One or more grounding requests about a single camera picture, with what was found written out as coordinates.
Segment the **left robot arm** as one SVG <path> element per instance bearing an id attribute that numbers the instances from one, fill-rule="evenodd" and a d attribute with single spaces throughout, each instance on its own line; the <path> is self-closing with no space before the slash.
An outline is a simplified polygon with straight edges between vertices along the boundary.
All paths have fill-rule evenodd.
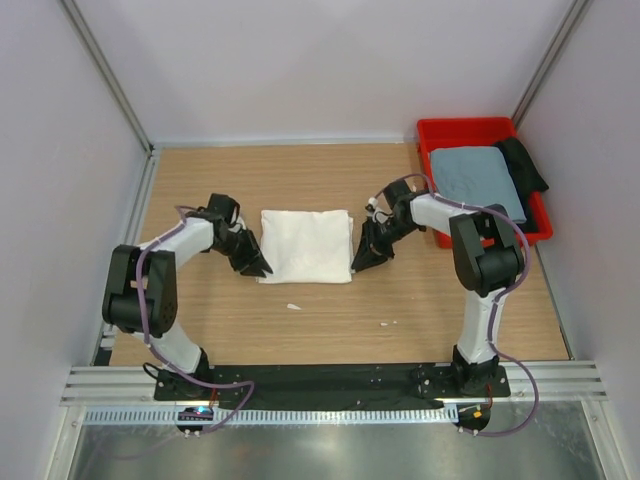
<path id="1" fill-rule="evenodd" d="M 139 245 L 117 246 L 109 264 L 102 304 L 103 320 L 137 337 L 178 377 L 177 387 L 189 399 L 204 398 L 215 384 L 209 359 L 178 320 L 178 270 L 193 257 L 215 251 L 242 276 L 264 278 L 273 272 L 254 233 L 246 226 L 240 204 L 213 193 L 197 208 L 177 206 L 179 221 L 162 235 Z"/>

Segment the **white t shirt red print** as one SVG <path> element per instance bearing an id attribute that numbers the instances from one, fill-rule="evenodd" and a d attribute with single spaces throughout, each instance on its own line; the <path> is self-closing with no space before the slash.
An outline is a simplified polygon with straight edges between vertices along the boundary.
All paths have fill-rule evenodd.
<path id="1" fill-rule="evenodd" d="M 346 210 L 264 210 L 261 250 L 272 272 L 262 284 L 352 281 L 353 219 Z"/>

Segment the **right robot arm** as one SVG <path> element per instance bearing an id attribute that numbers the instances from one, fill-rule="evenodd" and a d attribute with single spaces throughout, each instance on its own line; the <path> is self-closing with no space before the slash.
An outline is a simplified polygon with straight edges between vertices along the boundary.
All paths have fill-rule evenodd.
<path id="1" fill-rule="evenodd" d="M 498 379 L 496 331 L 504 304 L 528 273 L 521 230 L 499 205 L 477 207 L 429 190 L 413 191 L 405 178 L 389 183 L 379 195 L 389 210 L 379 207 L 376 196 L 369 199 L 351 269 L 361 272 L 393 259 L 393 245 L 417 230 L 449 236 L 454 270 L 467 294 L 462 331 L 445 378 L 461 395 L 486 395 Z"/>

